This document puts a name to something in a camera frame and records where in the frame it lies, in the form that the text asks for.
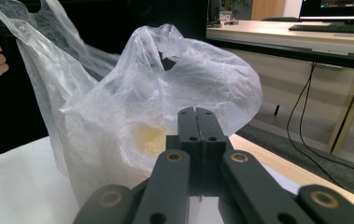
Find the white plastic bag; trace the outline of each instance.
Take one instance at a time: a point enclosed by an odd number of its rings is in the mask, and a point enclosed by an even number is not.
[[[56,162],[80,205],[104,185],[133,188],[148,178],[165,136],[177,134],[180,109],[211,110],[231,135],[262,103],[249,64],[171,24],[135,30],[119,57],[84,44],[56,0],[42,0],[36,14],[0,0],[0,19],[18,38]]]

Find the white wall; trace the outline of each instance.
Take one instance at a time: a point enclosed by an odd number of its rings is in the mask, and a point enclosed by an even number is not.
[[[284,17],[299,17],[302,0],[286,0],[284,6]]]

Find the cable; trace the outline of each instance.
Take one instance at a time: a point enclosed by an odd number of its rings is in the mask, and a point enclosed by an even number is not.
[[[326,172],[316,161],[314,161],[313,158],[311,158],[311,157],[308,156],[306,153],[304,153],[301,149],[299,149],[297,146],[295,146],[294,143],[293,143],[293,141],[292,141],[291,138],[290,138],[290,121],[291,121],[291,117],[292,117],[292,115],[293,115],[293,112],[294,112],[296,106],[297,106],[297,105],[299,104],[299,102],[300,102],[300,99],[301,99],[301,97],[302,97],[302,95],[303,95],[303,93],[304,93],[304,90],[307,88],[307,93],[306,93],[305,101],[304,101],[304,109],[303,109],[302,116],[301,116],[301,119],[300,119],[300,124],[299,124],[299,134],[300,134],[300,138],[301,138],[301,140],[302,140],[302,143],[304,144],[304,146],[305,146],[307,149],[309,149],[312,153],[314,153],[315,155],[321,157],[322,159],[327,160],[327,161],[336,162],[336,163],[338,163],[338,164],[344,165],[344,166],[346,166],[346,167],[348,167],[348,168],[354,170],[354,167],[352,167],[352,166],[350,166],[350,165],[348,165],[348,164],[342,163],[342,162],[340,162],[340,161],[331,160],[331,159],[329,159],[329,158],[326,158],[326,157],[324,157],[324,156],[319,155],[316,151],[314,151],[311,147],[309,147],[309,146],[305,143],[305,141],[304,141],[304,139],[303,139],[303,135],[302,135],[303,117],[304,117],[304,112],[305,112],[305,108],[306,108],[306,105],[307,105],[308,94],[309,94],[309,91],[310,91],[312,76],[313,76],[313,72],[314,72],[314,69],[315,69],[316,65],[317,65],[316,63],[312,63],[311,71],[310,71],[310,76],[309,76],[307,82],[305,83],[304,88],[302,89],[302,91],[301,91],[301,93],[300,93],[300,95],[299,95],[299,97],[298,97],[298,100],[297,100],[295,106],[293,107],[293,109],[292,109],[292,111],[291,111],[291,113],[290,113],[290,117],[289,117],[289,119],[288,119],[288,124],[287,124],[287,134],[288,134],[288,138],[290,139],[290,142],[292,143],[292,145],[293,145],[299,152],[301,152],[301,153],[302,153],[303,155],[305,155],[309,160],[311,160],[312,162],[314,162],[314,163],[317,165],[317,167],[318,167],[326,176],[328,176],[337,186],[339,186],[340,188],[343,189],[343,187],[340,186],[340,184],[339,184],[337,181],[335,181],[335,180],[328,174],[328,172]]]

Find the person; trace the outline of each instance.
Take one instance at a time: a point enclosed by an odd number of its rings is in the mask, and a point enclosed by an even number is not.
[[[0,46],[0,154],[48,136],[16,39]]]

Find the black keyboard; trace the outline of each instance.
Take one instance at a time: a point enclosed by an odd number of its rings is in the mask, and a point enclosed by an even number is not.
[[[354,34],[354,25],[293,25],[290,31]]]

